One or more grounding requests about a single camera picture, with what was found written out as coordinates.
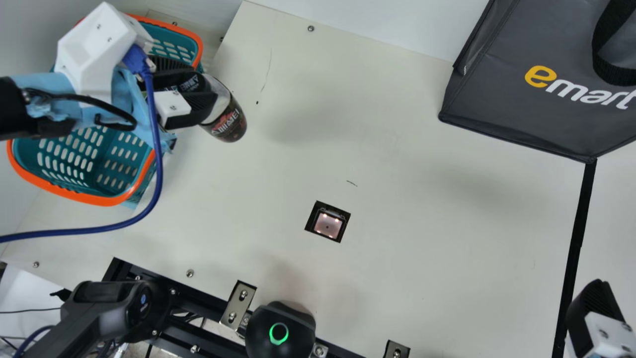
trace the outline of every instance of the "scratch mark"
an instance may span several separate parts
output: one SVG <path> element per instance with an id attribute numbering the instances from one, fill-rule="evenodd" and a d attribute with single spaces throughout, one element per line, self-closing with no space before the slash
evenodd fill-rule
<path id="1" fill-rule="evenodd" d="M 267 73 L 265 74 L 265 83 L 263 83 L 263 88 L 261 88 L 261 93 L 265 90 L 265 86 L 267 85 L 267 79 L 270 77 L 270 69 L 272 68 L 272 58 L 274 56 L 274 50 L 270 48 L 270 64 L 267 66 Z"/>

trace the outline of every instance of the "blue cable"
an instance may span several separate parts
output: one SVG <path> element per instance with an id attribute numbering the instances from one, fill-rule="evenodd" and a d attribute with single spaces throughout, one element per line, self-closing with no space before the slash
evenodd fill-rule
<path id="1" fill-rule="evenodd" d="M 86 235 L 104 233 L 106 231 L 119 230 L 124 227 L 131 226 L 139 222 L 146 217 L 159 201 L 161 196 L 161 189 L 163 186 L 163 162 L 161 151 L 161 139 L 159 137 L 159 125 L 157 124 L 157 113 L 155 108 L 155 90 L 153 88 L 153 74 L 150 72 L 150 68 L 146 63 L 148 57 L 144 53 L 143 49 L 137 45 L 133 45 L 130 48 L 123 61 L 128 66 L 128 69 L 133 73 L 139 73 L 146 82 L 146 93 L 148 95 L 148 109 L 150 111 L 150 127 L 153 132 L 153 146 L 155 148 L 155 163 L 156 163 L 156 186 L 153 197 L 147 207 L 140 212 L 137 216 L 128 220 L 118 222 L 117 224 L 110 224 L 97 227 L 85 227 L 81 229 L 59 229 L 59 230 L 42 230 L 42 231 L 28 231 L 26 233 L 16 233 L 0 236 L 0 244 L 10 241 L 43 238 L 47 236 L 66 236 L 66 235 Z"/>
<path id="2" fill-rule="evenodd" d="M 31 342 L 33 342 L 42 332 L 48 331 L 53 327 L 54 326 L 44 326 L 31 333 L 31 335 L 28 336 L 27 339 L 24 340 L 24 342 L 22 342 L 22 344 L 18 347 L 18 350 L 15 351 L 15 353 L 13 354 L 13 358 L 20 358 L 22 354 L 24 354 L 24 351 L 27 350 L 27 347 L 31 344 Z"/>

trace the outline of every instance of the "metal bracket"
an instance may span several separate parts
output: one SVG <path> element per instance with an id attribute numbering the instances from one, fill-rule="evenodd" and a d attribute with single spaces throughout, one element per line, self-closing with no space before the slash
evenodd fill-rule
<path id="1" fill-rule="evenodd" d="M 320 343 L 314 343 L 312 353 L 309 355 L 309 357 L 310 358 L 326 358 L 328 352 L 329 352 L 329 347 L 327 347 L 326 345 L 321 345 Z"/>
<path id="2" fill-rule="evenodd" d="M 239 329 L 245 319 L 245 314 L 249 308 L 249 304 L 254 299 L 256 293 L 256 287 L 248 285 L 247 283 L 237 281 L 237 284 L 232 290 L 230 299 L 228 300 L 228 306 L 223 312 L 220 324 L 226 327 L 232 328 L 234 331 Z"/>
<path id="3" fill-rule="evenodd" d="M 405 345 L 389 340 L 384 351 L 384 358 L 408 358 L 411 349 Z"/>

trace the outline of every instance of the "black cable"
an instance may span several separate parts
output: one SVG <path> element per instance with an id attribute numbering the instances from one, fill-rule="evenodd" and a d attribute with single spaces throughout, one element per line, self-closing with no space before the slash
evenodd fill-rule
<path id="1" fill-rule="evenodd" d="M 104 348 L 99 351 L 96 358 L 106 358 L 111 355 L 111 347 L 114 345 L 115 340 L 109 340 L 104 344 Z"/>
<path id="2" fill-rule="evenodd" d="M 150 358 L 150 352 L 153 350 L 153 345 L 148 345 L 148 350 L 146 351 L 145 358 Z"/>
<path id="3" fill-rule="evenodd" d="M 11 342 L 9 342 L 8 340 L 6 340 L 4 337 L 0 337 L 0 340 L 3 340 L 7 345 L 9 345 L 9 347 L 18 350 L 18 347 L 16 347 L 15 345 L 11 344 Z"/>
<path id="4" fill-rule="evenodd" d="M 8 315 L 11 313 L 23 313 L 23 312 L 41 312 L 41 311 L 55 311 L 55 310 L 59 310 L 61 307 L 57 307 L 57 308 L 35 308 L 33 310 L 21 310 L 21 311 L 4 311 L 4 312 L 0 312 L 0 315 Z"/>
<path id="5" fill-rule="evenodd" d="M 39 96 L 45 99 L 66 99 L 68 101 L 76 101 L 76 102 L 90 104 L 92 106 L 101 108 L 104 111 L 112 113 L 113 115 L 116 115 L 117 117 L 121 117 L 122 119 L 130 123 L 130 125 L 125 125 L 120 123 L 104 123 L 102 122 L 102 116 L 100 114 L 97 114 L 95 116 L 95 124 L 97 125 L 103 125 L 104 127 L 116 129 L 118 131 L 133 131 L 137 127 L 137 120 L 130 113 L 97 98 L 82 96 L 80 94 L 74 94 L 74 93 L 53 94 L 43 90 L 32 89 L 32 88 L 27 88 L 24 90 L 27 91 L 27 93 L 29 93 L 31 96 Z"/>

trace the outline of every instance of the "shopping basket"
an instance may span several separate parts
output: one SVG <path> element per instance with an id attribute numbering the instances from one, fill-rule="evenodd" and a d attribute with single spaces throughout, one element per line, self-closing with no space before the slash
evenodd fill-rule
<path id="1" fill-rule="evenodd" d="M 203 72 L 201 39 L 191 31 L 131 15 L 155 39 L 151 54 Z M 106 127 L 78 129 L 61 138 L 9 140 L 13 169 L 28 182 L 87 204 L 137 204 L 155 173 L 155 151 L 132 133 Z"/>

